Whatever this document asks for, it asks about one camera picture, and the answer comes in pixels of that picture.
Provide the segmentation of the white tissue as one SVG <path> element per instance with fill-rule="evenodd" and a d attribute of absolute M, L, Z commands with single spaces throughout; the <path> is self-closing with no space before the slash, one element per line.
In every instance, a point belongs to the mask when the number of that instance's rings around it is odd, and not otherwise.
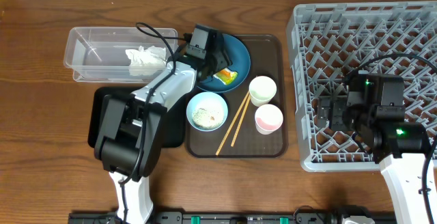
<path fill-rule="evenodd" d="M 166 68 L 166 49 L 151 46 L 138 49 L 126 49 L 125 54 L 130 60 L 129 73 L 131 76 L 149 76 Z"/>

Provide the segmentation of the light blue bowl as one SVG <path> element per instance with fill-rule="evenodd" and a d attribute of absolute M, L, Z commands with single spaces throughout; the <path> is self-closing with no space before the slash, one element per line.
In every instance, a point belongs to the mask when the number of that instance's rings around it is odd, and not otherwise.
<path fill-rule="evenodd" d="M 211 132 L 220 128 L 228 116 L 225 99 L 213 92 L 201 92 L 188 102 L 186 118 L 189 124 L 202 132 Z"/>

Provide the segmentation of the pink plastic cup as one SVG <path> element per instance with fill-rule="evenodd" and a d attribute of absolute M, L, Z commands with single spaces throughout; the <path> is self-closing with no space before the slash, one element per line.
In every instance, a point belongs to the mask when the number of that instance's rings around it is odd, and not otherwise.
<path fill-rule="evenodd" d="M 283 113 L 273 104 L 264 104 L 255 112 L 255 127 L 262 135 L 269 135 L 283 124 Z"/>

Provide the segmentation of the cream plastic cup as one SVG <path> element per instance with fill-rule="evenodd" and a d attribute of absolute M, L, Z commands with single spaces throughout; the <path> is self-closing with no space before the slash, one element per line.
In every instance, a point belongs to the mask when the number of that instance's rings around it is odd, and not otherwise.
<path fill-rule="evenodd" d="M 277 92 L 275 81 L 268 76 L 257 76 L 249 84 L 249 95 L 253 105 L 268 104 Z"/>

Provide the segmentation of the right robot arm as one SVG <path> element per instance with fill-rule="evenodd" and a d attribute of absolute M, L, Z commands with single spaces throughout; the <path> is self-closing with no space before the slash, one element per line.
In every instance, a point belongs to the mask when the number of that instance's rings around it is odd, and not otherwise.
<path fill-rule="evenodd" d="M 405 122 L 404 80 L 355 74 L 345 84 L 345 97 L 318 100 L 317 123 L 363 140 L 388 186 L 398 223 L 435 223 L 436 140 L 424 125 Z"/>

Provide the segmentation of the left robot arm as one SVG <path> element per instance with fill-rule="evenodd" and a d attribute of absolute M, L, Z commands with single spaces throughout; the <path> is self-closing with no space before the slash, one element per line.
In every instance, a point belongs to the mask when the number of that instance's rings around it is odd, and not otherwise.
<path fill-rule="evenodd" d="M 153 81 L 105 100 L 94 156 L 116 185 L 116 223 L 146 223 L 150 218 L 154 208 L 150 175 L 162 147 L 156 133 L 168 111 L 198 82 L 232 64 L 226 37 L 221 31 L 196 25 L 188 42 L 169 52 L 164 70 Z"/>

